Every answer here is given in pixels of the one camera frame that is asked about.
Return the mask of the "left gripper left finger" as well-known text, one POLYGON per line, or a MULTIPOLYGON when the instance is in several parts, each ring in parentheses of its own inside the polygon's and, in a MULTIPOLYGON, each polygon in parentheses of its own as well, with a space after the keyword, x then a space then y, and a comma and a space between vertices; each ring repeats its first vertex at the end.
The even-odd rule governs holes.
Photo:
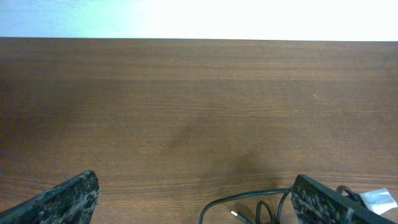
POLYGON ((87 224, 91 222, 99 192, 96 173, 86 170, 1 212, 1 223, 87 224))

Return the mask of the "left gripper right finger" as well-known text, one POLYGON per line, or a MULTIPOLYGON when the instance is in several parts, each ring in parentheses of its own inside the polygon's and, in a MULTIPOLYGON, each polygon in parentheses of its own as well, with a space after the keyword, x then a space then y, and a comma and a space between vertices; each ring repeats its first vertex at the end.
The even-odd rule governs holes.
POLYGON ((344 185, 333 190, 303 174, 296 177, 291 201, 300 223, 394 223, 368 209, 360 194, 344 185))

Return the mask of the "black usb cable long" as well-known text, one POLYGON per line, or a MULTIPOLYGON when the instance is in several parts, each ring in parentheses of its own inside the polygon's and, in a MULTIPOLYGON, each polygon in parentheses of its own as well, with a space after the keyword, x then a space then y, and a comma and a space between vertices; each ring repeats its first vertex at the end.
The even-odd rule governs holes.
MULTIPOLYGON (((231 195, 228 197, 224 197, 224 198, 220 198, 218 200, 214 200, 212 202, 210 202, 208 205, 206 205, 203 210, 200 213, 199 216, 199 224, 202 224, 204 221, 204 217, 205 217, 205 213, 211 208, 214 207, 215 205, 219 205, 221 203, 226 203, 226 202, 231 202, 234 200, 239 200, 242 198, 249 198, 249 197, 257 197, 257 196, 262 196, 262 195, 275 195, 275 194, 283 194, 278 208, 277 208, 277 214, 276 214, 276 219, 277 219, 277 223, 280 223, 280 218, 282 215, 282 207, 284 204, 284 201, 286 200, 287 196, 289 195, 289 193, 292 192, 292 186, 289 188, 281 188, 281 189, 271 189, 271 190, 256 190, 256 191, 250 191, 250 192, 245 192, 245 193, 241 193, 241 194, 236 194, 236 195, 231 195)), ((361 205, 364 205, 363 201, 361 200, 361 197, 359 196, 359 194, 354 193, 351 189, 345 187, 345 186, 339 186, 336 190, 336 192, 338 194, 342 194, 342 192, 346 192, 347 196, 346 198, 354 201, 354 202, 358 202, 361 205)))

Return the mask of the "black usb cable short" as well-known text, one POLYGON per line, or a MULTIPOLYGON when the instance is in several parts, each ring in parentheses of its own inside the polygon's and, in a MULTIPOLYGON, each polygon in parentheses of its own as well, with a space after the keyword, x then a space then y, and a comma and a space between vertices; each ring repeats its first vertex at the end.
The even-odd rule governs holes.
POLYGON ((255 220, 254 222, 252 222, 249 218, 246 218, 245 216, 239 214, 238 212, 235 212, 233 210, 230 211, 230 214, 232 214, 235 218, 237 218, 238 220, 240 220, 241 222, 245 223, 245 224, 264 224, 264 222, 262 222, 261 220, 261 212, 262 212, 262 207, 264 207, 268 214, 269 214, 269 218, 270 221, 269 223, 271 224, 276 224, 277 223, 277 219, 274 216, 271 207, 269 206, 268 203, 266 203, 263 200, 260 200, 257 205, 256 205, 256 214, 255 214, 255 220))

